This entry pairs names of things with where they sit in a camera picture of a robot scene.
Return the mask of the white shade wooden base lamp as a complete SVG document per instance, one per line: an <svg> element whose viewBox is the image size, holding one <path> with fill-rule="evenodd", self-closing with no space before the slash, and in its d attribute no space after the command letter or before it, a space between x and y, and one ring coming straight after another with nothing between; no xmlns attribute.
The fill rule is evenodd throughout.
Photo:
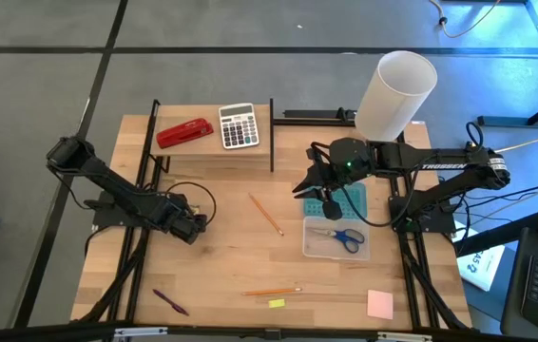
<svg viewBox="0 0 538 342"><path fill-rule="evenodd" d="M432 93L438 75L424 56L397 50L380 58L355 114L355 128L369 141L390 142Z"/></svg>

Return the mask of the black desk leg bar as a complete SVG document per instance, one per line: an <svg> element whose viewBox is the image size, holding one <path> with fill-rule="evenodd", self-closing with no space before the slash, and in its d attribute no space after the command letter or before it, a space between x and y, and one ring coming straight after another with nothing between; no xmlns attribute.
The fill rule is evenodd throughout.
<svg viewBox="0 0 538 342"><path fill-rule="evenodd" d="M457 257L464 257L486 251L498 245L517 241L525 229L538 230L538 212L494 229L461 238L453 244L455 254Z"/></svg>

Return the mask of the orange pencil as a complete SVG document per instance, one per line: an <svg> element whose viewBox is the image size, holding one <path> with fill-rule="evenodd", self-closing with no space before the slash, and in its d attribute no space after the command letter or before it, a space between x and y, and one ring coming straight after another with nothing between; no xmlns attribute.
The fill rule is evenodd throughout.
<svg viewBox="0 0 538 342"><path fill-rule="evenodd" d="M281 294L299 293L301 291L302 291L302 288L296 287L296 288L281 288L281 289L248 291L248 292L242 292L241 295L244 295L244 296L281 295Z"/></svg>
<svg viewBox="0 0 538 342"><path fill-rule="evenodd" d="M268 222L275 228L275 230L280 234L282 237L284 236L284 232L281 230L281 228L278 226L277 222L269 215L269 213L262 207L261 203L254 197L253 194L248 193L249 199L255 204L255 206L259 209L261 214L268 220Z"/></svg>

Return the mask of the blue handled scissors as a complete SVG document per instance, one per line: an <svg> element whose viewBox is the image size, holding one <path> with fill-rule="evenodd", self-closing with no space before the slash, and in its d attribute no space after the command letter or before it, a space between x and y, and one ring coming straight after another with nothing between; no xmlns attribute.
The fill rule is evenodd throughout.
<svg viewBox="0 0 538 342"><path fill-rule="evenodd" d="M340 241L345 250L350 254L357 253L359 245L365 242L365 237L354 229L333 230L311 228L311 231Z"/></svg>

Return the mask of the purple pen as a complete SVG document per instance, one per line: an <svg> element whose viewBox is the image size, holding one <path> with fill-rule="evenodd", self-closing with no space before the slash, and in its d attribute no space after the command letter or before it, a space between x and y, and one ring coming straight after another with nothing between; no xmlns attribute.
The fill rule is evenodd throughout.
<svg viewBox="0 0 538 342"><path fill-rule="evenodd" d="M188 311L183 308L182 306L180 306L179 304L177 304L176 302L174 302L173 300L171 300L170 298L168 298L164 293L162 293L161 291L157 290L157 289L153 289L152 290L153 294L155 296L157 296L158 298L160 298L161 300L163 300L165 303L167 303L175 312L179 313L179 314L182 314L182 315L185 315L185 316L189 316L189 313Z"/></svg>

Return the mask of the pink sticky note pad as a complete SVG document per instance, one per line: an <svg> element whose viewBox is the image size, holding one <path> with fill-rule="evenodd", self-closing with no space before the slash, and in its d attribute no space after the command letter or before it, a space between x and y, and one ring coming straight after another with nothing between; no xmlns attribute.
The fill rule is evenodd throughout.
<svg viewBox="0 0 538 342"><path fill-rule="evenodd" d="M367 315L369 317L392 320L394 317L393 294L369 290L367 292Z"/></svg>

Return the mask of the white calculator grey keys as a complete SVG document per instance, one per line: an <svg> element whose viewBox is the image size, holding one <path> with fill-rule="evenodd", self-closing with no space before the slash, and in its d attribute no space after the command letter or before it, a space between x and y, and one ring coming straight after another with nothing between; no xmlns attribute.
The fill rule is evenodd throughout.
<svg viewBox="0 0 538 342"><path fill-rule="evenodd" d="M219 108L222 146L227 150L259 144L259 125L251 103L230 104Z"/></svg>

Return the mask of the clear pencil case teal lid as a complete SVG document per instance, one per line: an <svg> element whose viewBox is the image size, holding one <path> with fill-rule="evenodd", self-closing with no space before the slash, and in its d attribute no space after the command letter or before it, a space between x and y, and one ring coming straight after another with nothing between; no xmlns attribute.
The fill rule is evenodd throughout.
<svg viewBox="0 0 538 342"><path fill-rule="evenodd" d="M346 185L345 189L352 196L353 203L366 218L367 195L366 187L358 182ZM328 258L332 260L368 261L370 259L370 227L355 216L347 204L343 193L337 190L333 199L341 206L342 218L330 220L325 218L322 202L317 199L305 199L303 202L302 253L306 257ZM354 229L365 237L365 242L359 245L355 254L348 253L340 241L311 231L311 228L344 230Z"/></svg>

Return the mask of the white box blue print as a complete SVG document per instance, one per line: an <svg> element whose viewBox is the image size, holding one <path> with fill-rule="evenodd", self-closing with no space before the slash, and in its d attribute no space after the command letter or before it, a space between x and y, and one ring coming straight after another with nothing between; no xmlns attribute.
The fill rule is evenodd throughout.
<svg viewBox="0 0 538 342"><path fill-rule="evenodd" d="M505 246L498 245L485 251L459 256L457 258L459 274L473 286L488 292L504 252Z"/></svg>

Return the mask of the silver frame bracket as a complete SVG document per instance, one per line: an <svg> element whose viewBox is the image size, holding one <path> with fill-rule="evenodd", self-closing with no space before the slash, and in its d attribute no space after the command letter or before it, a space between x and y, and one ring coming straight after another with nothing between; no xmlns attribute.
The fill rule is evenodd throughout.
<svg viewBox="0 0 538 342"><path fill-rule="evenodd" d="M114 339L127 339L139 336L155 336L168 334L167 327L130 327L119 328L114 331Z"/></svg>
<svg viewBox="0 0 538 342"><path fill-rule="evenodd" d="M377 342L433 342L431 335L408 332L378 332Z"/></svg>

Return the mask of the red stapler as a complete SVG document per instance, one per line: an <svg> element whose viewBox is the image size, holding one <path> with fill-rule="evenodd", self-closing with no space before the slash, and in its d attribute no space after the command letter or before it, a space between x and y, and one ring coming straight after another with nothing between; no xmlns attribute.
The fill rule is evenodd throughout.
<svg viewBox="0 0 538 342"><path fill-rule="evenodd" d="M156 134L156 142L161 149L196 140L214 132L206 119L198 118L169 127Z"/></svg>

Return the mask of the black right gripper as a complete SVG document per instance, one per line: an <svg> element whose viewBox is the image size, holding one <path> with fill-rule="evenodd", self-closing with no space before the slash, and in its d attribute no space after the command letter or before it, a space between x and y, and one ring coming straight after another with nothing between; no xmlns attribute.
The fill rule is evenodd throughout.
<svg viewBox="0 0 538 342"><path fill-rule="evenodd" d="M298 194L300 199L314 199L322 202L322 211L327 219L342 218L341 206L333 199L333 193L340 190L347 204L352 208L355 216L362 221L366 218L355 207L352 196L345 189L356 181L361 181L371 173L371 156L362 140L354 138L341 138L329 145L321 142L312 142L310 156L314 172L308 173L303 181L294 189L299 193L312 186L307 191Z"/></svg>

